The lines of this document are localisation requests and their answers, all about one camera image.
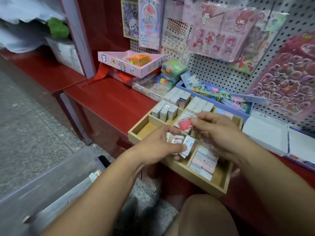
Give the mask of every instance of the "person's right hand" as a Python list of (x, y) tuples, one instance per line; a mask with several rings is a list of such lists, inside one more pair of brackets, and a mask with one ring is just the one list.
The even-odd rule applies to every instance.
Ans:
[(232, 162), (238, 163), (244, 150), (251, 145), (250, 140), (232, 120), (216, 113), (198, 113), (191, 119), (194, 130), (201, 132), (203, 139), (208, 140), (215, 151)]

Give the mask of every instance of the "hand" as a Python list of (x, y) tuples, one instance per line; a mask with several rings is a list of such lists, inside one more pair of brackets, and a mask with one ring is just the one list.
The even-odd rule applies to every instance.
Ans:
[(177, 127), (165, 125), (147, 135), (140, 143), (133, 146), (130, 150), (135, 151), (135, 155), (140, 157), (141, 164), (154, 164), (161, 161), (171, 153), (186, 151), (185, 144), (171, 144), (166, 142), (166, 133), (180, 135), (181, 132)]
[(232, 162), (238, 163), (244, 155), (244, 149), (253, 144), (234, 122), (221, 114), (199, 113), (191, 119), (191, 123), (195, 131), (201, 132), (202, 138), (208, 140), (220, 156)]

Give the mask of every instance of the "shoe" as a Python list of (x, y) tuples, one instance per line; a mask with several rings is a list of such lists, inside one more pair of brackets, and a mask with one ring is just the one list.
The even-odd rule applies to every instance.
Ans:
[(156, 207), (147, 207), (141, 213), (134, 235), (137, 236), (162, 236), (162, 226), (157, 215)]
[(114, 236), (131, 234), (138, 213), (138, 207), (139, 204), (137, 198), (129, 196), (121, 210), (116, 226), (114, 227)]

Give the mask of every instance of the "granite floor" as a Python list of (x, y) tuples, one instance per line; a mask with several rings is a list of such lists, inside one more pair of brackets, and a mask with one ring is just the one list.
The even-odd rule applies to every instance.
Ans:
[[(85, 146), (1, 70), (0, 112), (0, 198)], [(91, 147), (113, 161), (97, 145)], [(131, 194), (139, 201), (139, 213), (156, 203), (156, 192), (140, 180)], [(157, 207), (164, 231), (178, 212), (163, 200)]]

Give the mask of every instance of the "wooden organizer box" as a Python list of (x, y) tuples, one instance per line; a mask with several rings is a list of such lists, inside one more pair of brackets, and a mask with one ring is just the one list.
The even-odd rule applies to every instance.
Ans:
[[(133, 144), (138, 144), (149, 133), (160, 126), (163, 126), (165, 124), (173, 126), (178, 119), (178, 116), (180, 116), (184, 111), (183, 109), (179, 108), (177, 117), (174, 120), (167, 120), (166, 122), (163, 122), (162, 120), (151, 115), (152, 110), (149, 111), (135, 126), (133, 126), (132, 129), (128, 131), (129, 141)], [(242, 118), (233, 116), (232, 121), (237, 124), (240, 129), (242, 128)], [(189, 165), (197, 151), (197, 148), (198, 146), (196, 146), (195, 151), (193, 152), (191, 157), (180, 157), (179, 161), (175, 161), (172, 157), (166, 157), (162, 160), (162, 163), (171, 168), (173, 171), (180, 174), (182, 177), (199, 186), (209, 194), (219, 198), (227, 192), (233, 163), (223, 158), (219, 158), (218, 164), (215, 167), (215, 171), (212, 174), (212, 179), (209, 181), (208, 179), (204, 178), (203, 176), (189, 168)]]

